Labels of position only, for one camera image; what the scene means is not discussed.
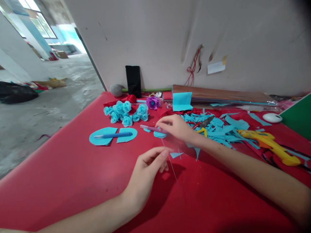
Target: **yellow glue gun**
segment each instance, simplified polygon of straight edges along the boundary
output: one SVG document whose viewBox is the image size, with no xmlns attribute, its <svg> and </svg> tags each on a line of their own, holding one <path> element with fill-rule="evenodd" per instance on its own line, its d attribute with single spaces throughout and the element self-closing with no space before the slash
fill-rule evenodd
<svg viewBox="0 0 311 233">
<path fill-rule="evenodd" d="M 272 134 L 252 130 L 237 130 L 237 132 L 244 138 L 256 140 L 259 147 L 271 150 L 285 165 L 298 166 L 301 164 L 296 156 L 290 156 L 283 147 L 274 142 L 275 137 Z"/>
</svg>

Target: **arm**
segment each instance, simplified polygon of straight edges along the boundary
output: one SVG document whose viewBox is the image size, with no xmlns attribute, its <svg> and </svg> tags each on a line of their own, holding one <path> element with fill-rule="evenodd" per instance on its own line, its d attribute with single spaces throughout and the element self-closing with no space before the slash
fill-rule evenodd
<svg viewBox="0 0 311 233">
<path fill-rule="evenodd" d="M 166 147 L 156 147 L 140 155 L 129 184 L 122 194 L 39 232 L 105 233 L 115 231 L 143 209 L 157 172 L 168 171 L 169 151 L 172 152 Z"/>
<path fill-rule="evenodd" d="M 178 139 L 209 153 L 258 192 L 288 212 L 301 226 L 309 223 L 311 190 L 294 177 L 195 133 L 178 115 L 163 117 L 157 122 L 156 127 L 158 126 Z"/>
</svg>

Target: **pink pen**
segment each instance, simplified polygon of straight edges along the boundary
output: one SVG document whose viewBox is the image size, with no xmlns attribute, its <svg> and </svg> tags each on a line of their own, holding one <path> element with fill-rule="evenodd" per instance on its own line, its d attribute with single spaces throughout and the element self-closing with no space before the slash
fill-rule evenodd
<svg viewBox="0 0 311 233">
<path fill-rule="evenodd" d="M 144 129 L 151 130 L 151 131 L 156 131 L 158 133 L 168 134 L 168 131 L 166 131 L 164 129 L 158 129 L 158 128 L 154 128 L 154 127 L 150 127 L 150 126 L 144 126 L 144 125 L 140 125 L 140 127 L 144 128 Z"/>
</svg>

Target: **pliers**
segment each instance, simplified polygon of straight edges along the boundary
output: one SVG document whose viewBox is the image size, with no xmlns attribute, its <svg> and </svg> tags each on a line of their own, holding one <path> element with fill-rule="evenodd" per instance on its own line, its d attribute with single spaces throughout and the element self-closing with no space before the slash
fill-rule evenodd
<svg viewBox="0 0 311 233">
<path fill-rule="evenodd" d="M 195 129 L 196 127 L 201 127 L 202 129 L 196 131 L 197 133 L 202 133 L 204 132 L 204 136 L 207 138 L 207 130 L 206 130 L 206 126 L 214 119 L 215 116 L 211 116 L 210 118 L 206 119 L 205 121 L 203 122 L 198 122 L 198 123 L 194 123 L 194 122 L 187 122 L 188 124 L 192 124 L 194 125 L 192 127 L 192 129 Z"/>
</svg>

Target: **gray pom pom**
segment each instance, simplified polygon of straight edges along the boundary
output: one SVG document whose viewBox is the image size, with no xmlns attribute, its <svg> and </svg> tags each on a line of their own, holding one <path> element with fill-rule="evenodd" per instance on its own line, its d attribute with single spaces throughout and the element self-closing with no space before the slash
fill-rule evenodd
<svg viewBox="0 0 311 233">
<path fill-rule="evenodd" d="M 119 84 L 113 84 L 110 86 L 110 92 L 113 94 L 115 97 L 120 97 L 123 95 L 122 93 L 122 86 Z"/>
</svg>

